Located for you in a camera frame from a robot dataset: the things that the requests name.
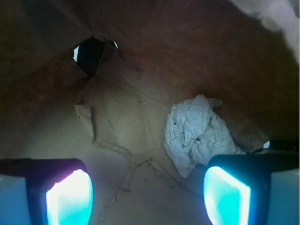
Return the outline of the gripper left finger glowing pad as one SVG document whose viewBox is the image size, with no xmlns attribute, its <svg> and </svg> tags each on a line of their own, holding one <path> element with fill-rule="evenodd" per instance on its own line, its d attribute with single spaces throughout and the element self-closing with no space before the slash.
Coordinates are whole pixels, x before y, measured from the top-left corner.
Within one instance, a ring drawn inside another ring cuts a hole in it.
<svg viewBox="0 0 300 225">
<path fill-rule="evenodd" d="M 87 225 L 93 208 L 93 184 L 77 158 L 2 159 L 2 225 Z"/>
</svg>

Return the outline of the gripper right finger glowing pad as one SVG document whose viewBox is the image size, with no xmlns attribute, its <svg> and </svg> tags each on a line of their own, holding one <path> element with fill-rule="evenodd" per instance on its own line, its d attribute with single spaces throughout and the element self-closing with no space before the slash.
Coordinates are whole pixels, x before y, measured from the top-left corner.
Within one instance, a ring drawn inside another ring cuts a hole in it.
<svg viewBox="0 0 300 225">
<path fill-rule="evenodd" d="M 297 225 L 300 222 L 300 142 L 271 140 L 244 155 L 216 155 L 203 181 L 214 225 Z"/>
</svg>

